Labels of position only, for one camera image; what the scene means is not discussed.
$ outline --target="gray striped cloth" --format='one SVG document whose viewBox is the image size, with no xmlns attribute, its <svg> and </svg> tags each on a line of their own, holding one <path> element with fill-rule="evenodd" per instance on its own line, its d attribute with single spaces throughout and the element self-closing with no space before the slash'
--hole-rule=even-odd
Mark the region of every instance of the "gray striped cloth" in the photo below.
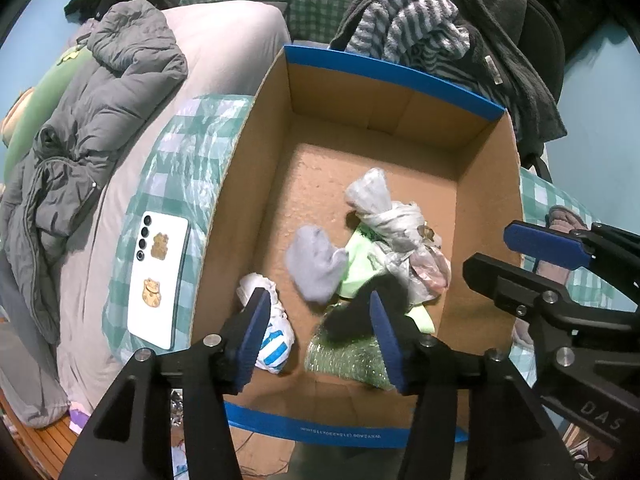
<svg viewBox="0 0 640 480">
<path fill-rule="evenodd" d="M 466 27 L 454 20 L 450 0 L 374 0 L 365 9 L 347 52 L 401 64 L 451 81 L 509 110 L 518 136 L 519 113 L 510 99 L 456 67 L 471 44 Z"/>
</svg>

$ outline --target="metal screw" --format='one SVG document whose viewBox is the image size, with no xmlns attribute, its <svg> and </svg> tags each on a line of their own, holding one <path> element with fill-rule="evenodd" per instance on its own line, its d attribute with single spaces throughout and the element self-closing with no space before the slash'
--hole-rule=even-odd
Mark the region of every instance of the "metal screw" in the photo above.
<svg viewBox="0 0 640 480">
<path fill-rule="evenodd" d="M 575 354 L 568 346 L 559 348 L 556 352 L 556 361 L 561 367 L 567 368 L 574 364 Z"/>
<path fill-rule="evenodd" d="M 218 334 L 209 334 L 202 340 L 204 346 L 209 347 L 218 346 L 221 341 L 222 338 Z"/>
<path fill-rule="evenodd" d="M 552 290 L 545 290 L 542 293 L 542 301 L 545 303 L 554 304 L 558 301 L 558 295 Z"/>
<path fill-rule="evenodd" d="M 438 344 L 438 340 L 431 334 L 423 334 L 420 338 L 420 344 L 427 348 L 433 348 Z"/>
<path fill-rule="evenodd" d="M 151 348 L 141 348 L 140 350 L 136 350 L 136 353 L 133 355 L 136 358 L 136 361 L 144 362 L 153 354 L 154 351 Z"/>
<path fill-rule="evenodd" d="M 504 352 L 498 350 L 497 348 L 489 348 L 486 351 L 486 355 L 489 359 L 491 359 L 491 361 L 495 361 L 497 363 L 499 363 L 500 361 L 504 361 L 504 358 L 506 357 Z"/>
</svg>

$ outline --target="gold sticker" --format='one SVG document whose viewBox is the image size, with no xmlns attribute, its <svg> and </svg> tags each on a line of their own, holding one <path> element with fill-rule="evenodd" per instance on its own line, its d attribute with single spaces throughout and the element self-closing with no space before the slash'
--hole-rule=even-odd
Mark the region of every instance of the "gold sticker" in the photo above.
<svg viewBox="0 0 640 480">
<path fill-rule="evenodd" d="M 142 301 L 148 306 L 156 307 L 160 305 L 162 296 L 160 295 L 160 282 L 155 282 L 151 278 L 145 280 L 145 286 L 142 289 Z"/>
<path fill-rule="evenodd" d="M 164 260 L 167 251 L 167 242 L 169 241 L 169 235 L 163 235 L 158 233 L 154 236 L 154 244 L 151 247 L 151 257 L 158 260 Z"/>
</svg>

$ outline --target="white phone case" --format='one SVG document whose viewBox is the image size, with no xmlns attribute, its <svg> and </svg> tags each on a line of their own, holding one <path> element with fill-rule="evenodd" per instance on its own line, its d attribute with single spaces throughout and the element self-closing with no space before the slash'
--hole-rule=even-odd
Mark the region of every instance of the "white phone case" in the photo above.
<svg viewBox="0 0 640 480">
<path fill-rule="evenodd" d="M 144 228 L 148 229 L 146 237 Z M 178 280 L 188 232 L 186 218 L 151 211 L 143 214 L 138 229 L 131 266 L 127 329 L 165 350 L 173 345 Z"/>
</svg>

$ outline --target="gray sock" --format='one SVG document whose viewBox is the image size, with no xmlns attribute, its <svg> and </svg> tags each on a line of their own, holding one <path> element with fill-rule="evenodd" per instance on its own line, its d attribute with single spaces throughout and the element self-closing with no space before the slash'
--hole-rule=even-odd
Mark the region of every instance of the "gray sock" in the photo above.
<svg viewBox="0 0 640 480">
<path fill-rule="evenodd" d="M 345 249 L 332 245 L 321 228 L 305 225 L 296 231 L 285 263 L 305 300 L 327 303 L 344 277 L 348 256 Z"/>
</svg>

